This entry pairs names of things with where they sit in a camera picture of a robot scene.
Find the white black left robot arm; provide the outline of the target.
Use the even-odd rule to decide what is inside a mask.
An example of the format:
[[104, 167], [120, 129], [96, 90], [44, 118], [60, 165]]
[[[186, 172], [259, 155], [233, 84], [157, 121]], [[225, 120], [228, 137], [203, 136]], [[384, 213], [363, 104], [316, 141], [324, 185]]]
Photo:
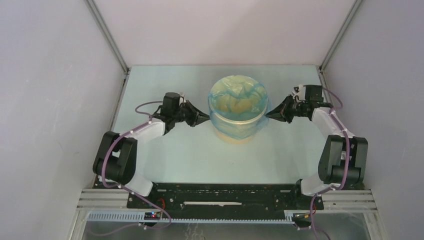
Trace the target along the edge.
[[145, 208], [156, 206], [158, 194], [152, 191], [154, 183], [136, 172], [138, 146], [168, 134], [177, 123], [196, 127], [210, 120], [208, 114], [181, 93], [167, 92], [157, 104], [156, 111], [146, 113], [148, 120], [141, 125], [123, 133], [106, 132], [92, 166], [104, 187], [118, 187], [138, 194], [138, 201]]

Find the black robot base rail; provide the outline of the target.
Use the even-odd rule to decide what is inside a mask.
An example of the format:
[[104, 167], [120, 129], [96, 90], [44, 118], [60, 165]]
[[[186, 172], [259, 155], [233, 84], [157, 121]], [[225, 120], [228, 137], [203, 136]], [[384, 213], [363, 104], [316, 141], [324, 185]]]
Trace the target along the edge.
[[225, 210], [237, 217], [241, 210], [258, 211], [269, 207], [272, 217], [282, 217], [284, 210], [317, 210], [316, 200], [301, 193], [296, 184], [210, 184], [210, 183], [154, 183], [143, 201], [130, 194], [134, 201], [127, 203], [129, 209], [151, 209], [156, 204], [170, 214], [193, 214], [196, 210], [205, 211], [211, 217], [215, 205], [225, 206]]

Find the blue plastic trash bag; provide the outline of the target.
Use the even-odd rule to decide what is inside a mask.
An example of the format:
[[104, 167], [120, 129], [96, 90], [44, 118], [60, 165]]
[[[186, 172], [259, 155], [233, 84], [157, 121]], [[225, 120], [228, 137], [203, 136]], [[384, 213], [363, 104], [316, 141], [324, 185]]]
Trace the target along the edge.
[[214, 128], [235, 139], [255, 136], [269, 123], [268, 92], [257, 80], [229, 75], [218, 80], [208, 94], [209, 116]]

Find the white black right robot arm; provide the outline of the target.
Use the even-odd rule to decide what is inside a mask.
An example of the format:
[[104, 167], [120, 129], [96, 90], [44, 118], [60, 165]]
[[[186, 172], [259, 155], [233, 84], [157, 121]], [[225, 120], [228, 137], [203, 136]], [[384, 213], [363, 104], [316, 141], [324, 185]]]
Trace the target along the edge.
[[291, 194], [291, 204], [304, 209], [311, 197], [328, 191], [342, 190], [363, 182], [368, 141], [347, 129], [337, 116], [337, 107], [326, 102], [321, 85], [298, 85], [266, 117], [291, 123], [295, 117], [308, 118], [325, 138], [317, 172], [300, 180], [299, 189]]

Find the yellow printed trash bin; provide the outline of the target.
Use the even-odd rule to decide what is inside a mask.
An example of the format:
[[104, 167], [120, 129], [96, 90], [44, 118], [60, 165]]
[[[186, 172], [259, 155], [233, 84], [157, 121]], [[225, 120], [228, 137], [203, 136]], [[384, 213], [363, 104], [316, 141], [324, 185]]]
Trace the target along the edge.
[[243, 138], [243, 139], [233, 138], [231, 136], [228, 136], [228, 135], [220, 132], [215, 127], [213, 128], [213, 131], [219, 139], [221, 139], [222, 141], [224, 141], [227, 144], [232, 144], [232, 145], [244, 145], [244, 144], [249, 143], [250, 141], [252, 141], [255, 138], [254, 135], [248, 136], [248, 137]]

